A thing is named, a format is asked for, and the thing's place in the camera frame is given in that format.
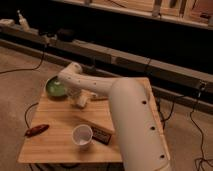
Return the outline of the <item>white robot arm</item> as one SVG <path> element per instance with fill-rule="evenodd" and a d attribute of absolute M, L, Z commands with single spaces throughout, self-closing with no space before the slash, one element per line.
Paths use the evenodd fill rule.
<path fill-rule="evenodd" d="M 61 70 L 58 79 L 72 95 L 85 89 L 108 97 L 125 171 L 172 171 L 146 89 L 136 79 L 82 75 L 75 62 Z"/>

